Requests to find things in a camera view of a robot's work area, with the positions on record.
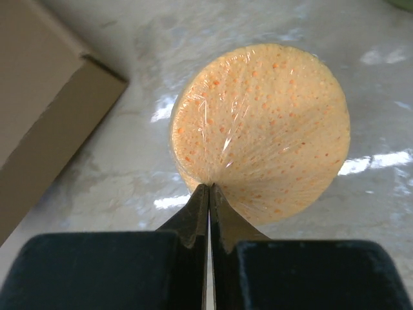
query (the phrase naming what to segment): wrinkle in plastic wrap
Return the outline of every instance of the wrinkle in plastic wrap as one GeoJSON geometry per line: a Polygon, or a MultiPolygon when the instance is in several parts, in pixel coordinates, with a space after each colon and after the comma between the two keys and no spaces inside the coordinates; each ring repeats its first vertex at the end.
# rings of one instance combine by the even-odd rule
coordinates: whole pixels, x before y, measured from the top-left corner
{"type": "Polygon", "coordinates": [[[190,190],[219,184],[254,224],[310,205],[337,175],[350,142],[345,95],[331,71],[276,44],[211,62],[177,99],[171,131],[190,190]]]}

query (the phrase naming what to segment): orange disc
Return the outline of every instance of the orange disc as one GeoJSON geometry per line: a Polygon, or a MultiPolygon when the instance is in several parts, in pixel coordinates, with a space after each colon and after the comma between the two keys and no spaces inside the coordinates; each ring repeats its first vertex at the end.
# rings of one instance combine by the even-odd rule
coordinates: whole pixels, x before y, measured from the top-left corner
{"type": "Polygon", "coordinates": [[[303,210],[330,185],[347,156],[350,120],[318,58],[253,45],[217,58],[186,86],[171,140],[190,190],[217,183],[259,225],[303,210]]]}

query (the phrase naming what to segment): table surface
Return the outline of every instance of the table surface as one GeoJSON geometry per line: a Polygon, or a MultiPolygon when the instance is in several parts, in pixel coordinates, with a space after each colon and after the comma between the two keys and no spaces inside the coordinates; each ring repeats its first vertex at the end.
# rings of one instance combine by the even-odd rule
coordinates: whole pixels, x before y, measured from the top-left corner
{"type": "Polygon", "coordinates": [[[352,143],[318,201],[259,229],[281,239],[377,241],[413,295],[413,14],[380,0],[42,2],[130,86],[0,248],[0,282],[35,234],[152,230],[177,212],[189,198],[168,146],[177,95],[223,52],[276,42],[330,67],[347,96],[352,143]]]}

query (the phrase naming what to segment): cardboard box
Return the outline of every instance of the cardboard box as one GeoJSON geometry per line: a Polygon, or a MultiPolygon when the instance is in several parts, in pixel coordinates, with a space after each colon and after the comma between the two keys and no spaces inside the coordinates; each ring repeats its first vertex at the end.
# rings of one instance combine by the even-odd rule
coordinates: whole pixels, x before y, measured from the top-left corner
{"type": "Polygon", "coordinates": [[[0,0],[0,245],[125,87],[39,4],[0,0]]]}

